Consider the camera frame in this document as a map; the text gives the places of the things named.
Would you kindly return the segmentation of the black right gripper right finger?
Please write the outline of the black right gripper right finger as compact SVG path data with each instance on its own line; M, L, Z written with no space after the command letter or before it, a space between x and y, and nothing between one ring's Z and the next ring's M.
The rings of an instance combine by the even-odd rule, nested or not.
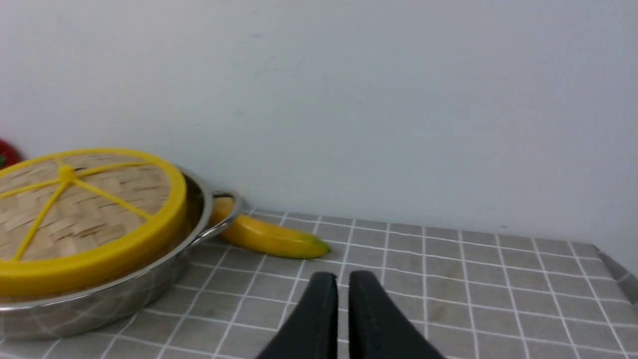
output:
M351 359L444 357L406 318L370 271L349 275L348 334Z

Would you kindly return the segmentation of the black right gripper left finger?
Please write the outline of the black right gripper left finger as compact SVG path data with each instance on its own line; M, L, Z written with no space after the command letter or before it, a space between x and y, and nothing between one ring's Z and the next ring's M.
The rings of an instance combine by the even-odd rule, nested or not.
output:
M336 359L338 289L332 273L313 273L294 311L258 359Z

